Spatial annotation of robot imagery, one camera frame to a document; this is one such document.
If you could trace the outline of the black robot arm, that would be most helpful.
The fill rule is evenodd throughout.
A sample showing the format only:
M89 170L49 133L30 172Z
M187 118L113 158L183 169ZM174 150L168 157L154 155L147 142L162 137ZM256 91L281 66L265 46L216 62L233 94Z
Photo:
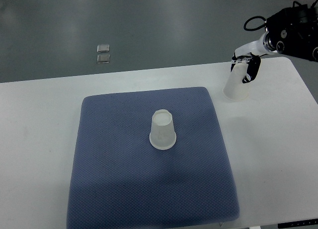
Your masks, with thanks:
M253 16L243 25L245 31L264 29L260 39L237 48L232 57L231 70L247 64L243 84L255 80L261 57L283 54L312 62L318 61L318 7L316 1L308 6L293 2L269 18Z

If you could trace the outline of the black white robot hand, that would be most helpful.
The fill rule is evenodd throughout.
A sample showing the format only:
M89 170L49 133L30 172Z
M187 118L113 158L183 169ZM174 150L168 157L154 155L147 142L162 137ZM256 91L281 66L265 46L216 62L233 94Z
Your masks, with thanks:
M231 71L236 63L247 63L246 75L242 79L243 84L255 80L261 64L260 56L270 53L270 50L266 45L267 34L268 33L264 33L258 40L244 44L235 49L231 60Z

